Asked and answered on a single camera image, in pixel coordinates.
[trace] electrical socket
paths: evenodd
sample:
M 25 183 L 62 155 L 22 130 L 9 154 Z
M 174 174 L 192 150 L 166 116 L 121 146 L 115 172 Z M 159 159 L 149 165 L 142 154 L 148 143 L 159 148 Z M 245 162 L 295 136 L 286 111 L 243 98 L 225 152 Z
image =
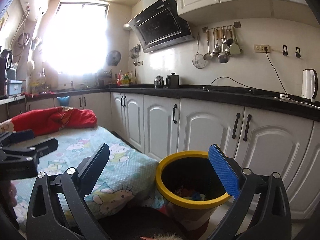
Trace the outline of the electrical socket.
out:
M 270 53 L 270 46 L 269 45 L 253 45 L 254 46 L 254 52 L 263 52 L 265 53 L 266 51 L 264 50 L 264 47 L 267 47 L 267 53 Z

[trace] black countertop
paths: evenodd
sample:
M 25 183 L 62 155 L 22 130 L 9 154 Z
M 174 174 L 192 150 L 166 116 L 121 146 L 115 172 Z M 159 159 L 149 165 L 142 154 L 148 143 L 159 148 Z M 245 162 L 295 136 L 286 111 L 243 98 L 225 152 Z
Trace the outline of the black countertop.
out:
M 141 84 L 132 85 L 126 88 L 118 88 L 116 86 L 111 86 L 100 89 L 63 91 L 57 92 L 55 94 L 42 94 L 37 96 L 36 98 L 28 98 L 27 100 L 34 101 L 41 100 L 44 98 L 56 98 L 101 92 L 134 93 L 167 98 L 190 98 L 197 100 L 220 102 L 290 114 L 320 122 L 320 109 L 280 101 L 279 99 L 277 99 L 280 96 L 280 93 L 278 92 L 240 87 L 181 85 L 180 88 L 176 89 L 155 89 L 152 84 Z M 301 102 L 308 102 L 308 100 L 303 99 L 301 97 L 292 95 L 290 95 L 289 97 Z M 314 105 L 320 106 L 320 102 L 316 102 Z

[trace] red blanket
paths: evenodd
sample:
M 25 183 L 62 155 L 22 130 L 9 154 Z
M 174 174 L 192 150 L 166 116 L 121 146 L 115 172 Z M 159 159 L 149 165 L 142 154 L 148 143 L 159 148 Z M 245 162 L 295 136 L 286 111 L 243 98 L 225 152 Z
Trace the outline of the red blanket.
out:
M 17 115 L 0 123 L 0 129 L 2 132 L 32 129 L 35 136 L 39 136 L 62 128 L 89 128 L 96 125 L 97 117 L 92 110 L 60 106 Z

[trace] hello kitty tablecloth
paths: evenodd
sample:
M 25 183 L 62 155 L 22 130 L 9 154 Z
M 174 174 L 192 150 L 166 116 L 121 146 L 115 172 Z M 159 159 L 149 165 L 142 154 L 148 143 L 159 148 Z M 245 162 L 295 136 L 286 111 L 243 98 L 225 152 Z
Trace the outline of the hello kitty tablecloth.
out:
M 38 172 L 45 171 L 48 175 L 61 174 L 69 167 L 77 167 L 85 157 L 92 156 L 101 143 L 109 146 L 110 159 L 92 193 L 84 198 L 97 219 L 117 213 L 132 199 L 145 205 L 156 205 L 154 179 L 158 161 L 130 148 L 102 127 L 63 129 L 21 142 L 17 146 L 31 146 L 50 137 L 58 140 L 59 147 L 55 152 L 40 158 L 38 164 Z M 18 202 L 14 211 L 22 230 L 25 230 L 34 182 L 35 178 L 12 181 L 17 188 Z M 68 221 L 72 222 L 64 196 L 59 198 Z

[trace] metal screw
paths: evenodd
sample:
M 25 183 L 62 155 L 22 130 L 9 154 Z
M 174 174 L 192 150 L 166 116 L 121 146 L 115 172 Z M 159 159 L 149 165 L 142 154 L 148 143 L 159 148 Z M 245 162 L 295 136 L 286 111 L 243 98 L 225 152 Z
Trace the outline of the metal screw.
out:
M 45 173 L 43 171 L 41 171 L 39 174 L 38 174 L 38 178 L 43 178 L 45 176 Z
M 279 178 L 280 178 L 280 174 L 277 173 L 277 172 L 274 172 L 272 175 L 273 175 L 273 177 L 276 178 L 276 179 L 279 179 Z
M 248 169 L 248 168 L 244 168 L 244 169 L 242 170 L 242 172 L 243 172 L 245 175 L 250 175 L 250 174 L 251 174 L 251 170 Z
M 75 168 L 70 168 L 70 169 L 67 170 L 67 173 L 70 174 L 70 175 L 74 174 L 75 172 L 76 172 Z

